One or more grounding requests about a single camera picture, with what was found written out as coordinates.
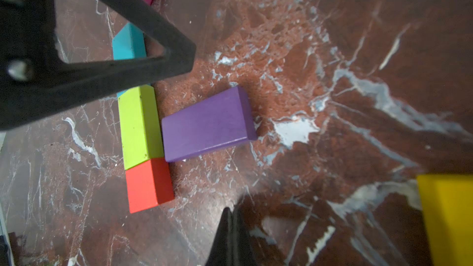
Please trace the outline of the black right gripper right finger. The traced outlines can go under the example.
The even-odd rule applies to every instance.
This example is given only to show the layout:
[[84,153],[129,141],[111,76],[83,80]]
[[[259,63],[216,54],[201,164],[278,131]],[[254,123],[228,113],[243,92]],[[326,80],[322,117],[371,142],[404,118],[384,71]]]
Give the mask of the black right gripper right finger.
[[239,206],[235,207],[232,217],[232,265],[257,266],[250,236]]

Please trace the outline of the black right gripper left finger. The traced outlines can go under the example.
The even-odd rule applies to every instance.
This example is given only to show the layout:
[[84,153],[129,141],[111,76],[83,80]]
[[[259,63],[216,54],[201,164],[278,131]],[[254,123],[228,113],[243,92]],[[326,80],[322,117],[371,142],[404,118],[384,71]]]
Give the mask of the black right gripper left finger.
[[232,211],[225,208],[205,266],[232,266]]

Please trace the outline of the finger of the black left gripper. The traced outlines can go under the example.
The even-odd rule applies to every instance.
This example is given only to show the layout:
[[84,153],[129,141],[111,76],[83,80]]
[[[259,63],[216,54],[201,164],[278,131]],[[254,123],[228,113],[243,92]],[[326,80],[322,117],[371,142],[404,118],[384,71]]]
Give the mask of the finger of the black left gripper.
[[[162,47],[113,60],[113,20]],[[195,43],[144,0],[1,0],[1,130],[189,73]]]

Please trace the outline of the small red block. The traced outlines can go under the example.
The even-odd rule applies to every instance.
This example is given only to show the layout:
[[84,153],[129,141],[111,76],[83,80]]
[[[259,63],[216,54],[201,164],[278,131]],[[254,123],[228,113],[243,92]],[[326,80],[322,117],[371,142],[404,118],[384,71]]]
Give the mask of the small red block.
[[152,158],[125,173],[131,214],[174,199],[169,165],[164,158]]

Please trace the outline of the teal block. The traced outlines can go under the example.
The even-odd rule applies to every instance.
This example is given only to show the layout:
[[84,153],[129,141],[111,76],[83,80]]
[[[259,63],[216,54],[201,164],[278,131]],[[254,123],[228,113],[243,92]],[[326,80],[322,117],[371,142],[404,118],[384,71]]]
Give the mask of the teal block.
[[127,23],[112,40],[113,59],[129,60],[146,58],[143,32],[132,23]]

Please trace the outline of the lime green block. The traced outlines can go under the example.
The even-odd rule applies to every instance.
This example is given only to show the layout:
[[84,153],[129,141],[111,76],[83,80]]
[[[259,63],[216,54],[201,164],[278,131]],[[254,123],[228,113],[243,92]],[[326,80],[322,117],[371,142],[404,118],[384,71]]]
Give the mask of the lime green block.
[[165,156],[155,89],[143,85],[118,97],[124,168]]

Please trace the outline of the large purple block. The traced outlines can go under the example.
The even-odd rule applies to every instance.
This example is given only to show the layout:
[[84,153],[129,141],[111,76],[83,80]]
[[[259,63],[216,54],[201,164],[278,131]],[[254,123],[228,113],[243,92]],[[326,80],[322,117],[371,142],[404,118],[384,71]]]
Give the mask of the large purple block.
[[172,163],[257,139],[248,94],[232,87],[161,120]]

